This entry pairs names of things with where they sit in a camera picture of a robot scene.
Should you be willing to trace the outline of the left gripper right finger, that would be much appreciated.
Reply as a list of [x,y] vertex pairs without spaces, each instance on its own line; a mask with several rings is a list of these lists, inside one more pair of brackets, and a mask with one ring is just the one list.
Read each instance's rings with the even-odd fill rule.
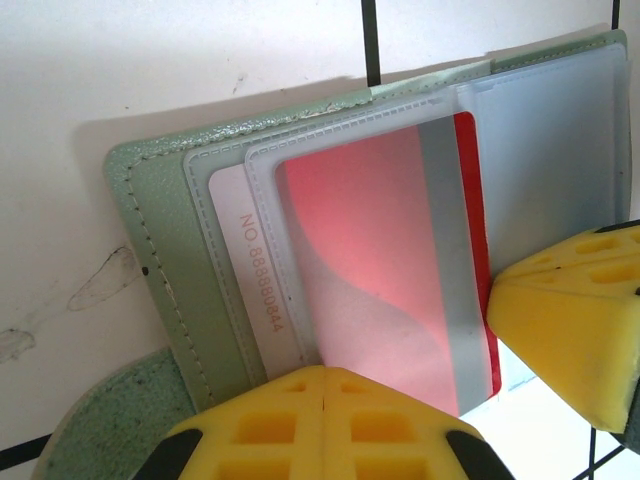
[[325,370],[326,479],[509,479],[470,424],[341,368]]

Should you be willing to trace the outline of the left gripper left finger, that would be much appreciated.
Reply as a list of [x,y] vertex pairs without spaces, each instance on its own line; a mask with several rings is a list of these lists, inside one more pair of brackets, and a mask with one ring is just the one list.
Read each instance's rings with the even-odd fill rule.
[[321,479],[325,369],[306,367],[176,426],[139,479]]

